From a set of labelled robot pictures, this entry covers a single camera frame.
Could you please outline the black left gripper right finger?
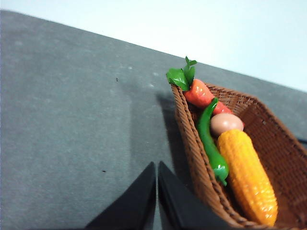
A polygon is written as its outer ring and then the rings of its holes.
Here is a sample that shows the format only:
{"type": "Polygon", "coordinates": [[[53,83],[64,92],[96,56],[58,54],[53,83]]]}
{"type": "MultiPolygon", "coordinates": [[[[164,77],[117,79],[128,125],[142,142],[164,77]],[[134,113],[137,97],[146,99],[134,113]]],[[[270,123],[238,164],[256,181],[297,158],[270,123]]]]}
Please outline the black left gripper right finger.
{"type": "Polygon", "coordinates": [[[158,166],[158,193],[159,201],[174,229],[230,229],[230,226],[186,188],[162,161],[158,166]]]}

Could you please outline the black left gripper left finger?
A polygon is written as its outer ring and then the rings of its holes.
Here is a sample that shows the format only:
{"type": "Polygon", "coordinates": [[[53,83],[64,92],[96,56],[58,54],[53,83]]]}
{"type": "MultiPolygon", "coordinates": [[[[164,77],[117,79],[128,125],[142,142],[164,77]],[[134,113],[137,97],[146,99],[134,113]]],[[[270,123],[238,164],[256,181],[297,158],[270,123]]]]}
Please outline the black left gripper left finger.
{"type": "Polygon", "coordinates": [[[128,189],[86,225],[87,230],[140,230],[155,199],[155,164],[149,163],[128,189]]]}

